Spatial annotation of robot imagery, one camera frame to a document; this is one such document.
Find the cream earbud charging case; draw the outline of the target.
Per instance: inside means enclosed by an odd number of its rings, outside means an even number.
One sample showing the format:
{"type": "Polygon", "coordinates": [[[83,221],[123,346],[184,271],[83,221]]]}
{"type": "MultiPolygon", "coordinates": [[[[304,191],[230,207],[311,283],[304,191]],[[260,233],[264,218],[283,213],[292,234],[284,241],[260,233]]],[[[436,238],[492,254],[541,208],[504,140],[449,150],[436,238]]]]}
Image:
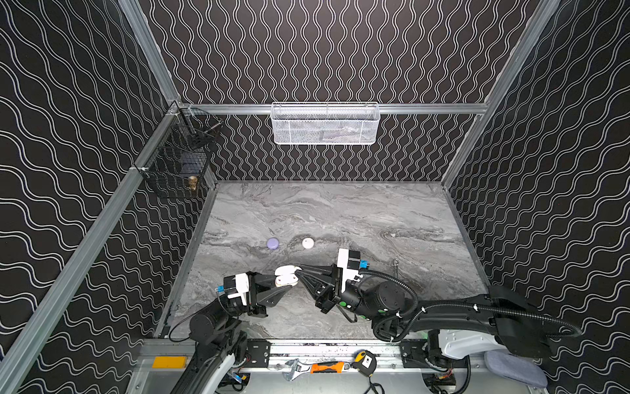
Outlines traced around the cream earbud charging case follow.
{"type": "Polygon", "coordinates": [[[296,275],[297,272],[301,270],[300,267],[294,265],[285,265],[277,268],[274,272],[275,278],[275,286],[276,287],[287,287],[287,286],[296,286],[299,282],[299,278],[296,275]]]}

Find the purple earbud charging case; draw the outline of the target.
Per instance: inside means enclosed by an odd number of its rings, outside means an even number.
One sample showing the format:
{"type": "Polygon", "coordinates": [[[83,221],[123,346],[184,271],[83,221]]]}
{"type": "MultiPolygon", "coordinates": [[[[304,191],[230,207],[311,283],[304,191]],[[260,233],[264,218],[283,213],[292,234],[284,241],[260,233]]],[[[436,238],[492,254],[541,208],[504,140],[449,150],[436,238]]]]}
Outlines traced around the purple earbud charging case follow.
{"type": "Polygon", "coordinates": [[[277,238],[270,238],[267,240],[267,248],[275,251],[280,247],[280,241],[277,238]]]}

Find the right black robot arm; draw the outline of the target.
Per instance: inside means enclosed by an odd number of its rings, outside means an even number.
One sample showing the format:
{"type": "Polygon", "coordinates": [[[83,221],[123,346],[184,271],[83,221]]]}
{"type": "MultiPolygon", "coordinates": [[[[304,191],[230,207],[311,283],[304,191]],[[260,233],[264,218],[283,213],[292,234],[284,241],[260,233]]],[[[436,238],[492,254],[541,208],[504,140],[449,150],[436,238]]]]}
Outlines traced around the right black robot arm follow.
{"type": "Polygon", "coordinates": [[[420,331],[466,331],[487,334],[512,354],[537,359],[551,355],[551,340],[582,335],[576,324],[537,312],[504,287],[459,300],[421,300],[409,284],[367,268],[305,265],[295,275],[321,312],[348,310],[351,322],[370,321],[380,341],[397,343],[420,331]]]}

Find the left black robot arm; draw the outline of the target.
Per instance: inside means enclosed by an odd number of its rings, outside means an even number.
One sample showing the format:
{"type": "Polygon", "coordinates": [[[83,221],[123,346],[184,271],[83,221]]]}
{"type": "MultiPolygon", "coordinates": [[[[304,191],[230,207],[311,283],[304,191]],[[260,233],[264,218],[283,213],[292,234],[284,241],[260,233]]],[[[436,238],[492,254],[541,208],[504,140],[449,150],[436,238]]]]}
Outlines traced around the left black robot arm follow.
{"type": "Polygon", "coordinates": [[[241,318],[266,318],[267,310],[298,281],[293,269],[281,275],[247,272],[225,277],[217,298],[189,318],[195,352],[172,392],[214,393],[234,365],[248,360],[241,318]]]}

